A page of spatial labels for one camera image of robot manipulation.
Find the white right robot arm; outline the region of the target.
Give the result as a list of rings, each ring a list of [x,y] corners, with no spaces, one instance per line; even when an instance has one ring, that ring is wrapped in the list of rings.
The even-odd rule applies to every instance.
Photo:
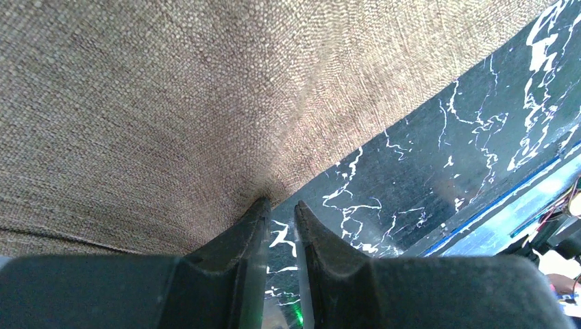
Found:
[[[580,178],[533,219],[519,226],[511,237],[534,224],[531,233],[510,244],[501,254],[522,256],[541,267],[541,258],[550,252],[565,261],[580,264]],[[556,295],[564,314],[580,325],[580,274],[567,276],[545,271],[549,288]]]

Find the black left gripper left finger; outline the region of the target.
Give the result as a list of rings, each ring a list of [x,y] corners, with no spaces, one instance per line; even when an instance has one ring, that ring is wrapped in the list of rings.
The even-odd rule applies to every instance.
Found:
[[[271,205],[184,255],[1,260],[2,328],[259,328]]]

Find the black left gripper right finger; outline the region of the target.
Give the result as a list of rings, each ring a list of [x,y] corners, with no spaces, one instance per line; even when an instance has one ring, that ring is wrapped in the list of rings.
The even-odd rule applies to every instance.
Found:
[[[295,207],[304,328],[572,328],[526,258],[373,258]]]

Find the brown woven cloth napkin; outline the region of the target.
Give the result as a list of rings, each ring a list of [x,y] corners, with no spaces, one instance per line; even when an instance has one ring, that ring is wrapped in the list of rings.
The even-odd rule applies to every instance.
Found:
[[[185,254],[549,1],[2,1],[1,254]]]

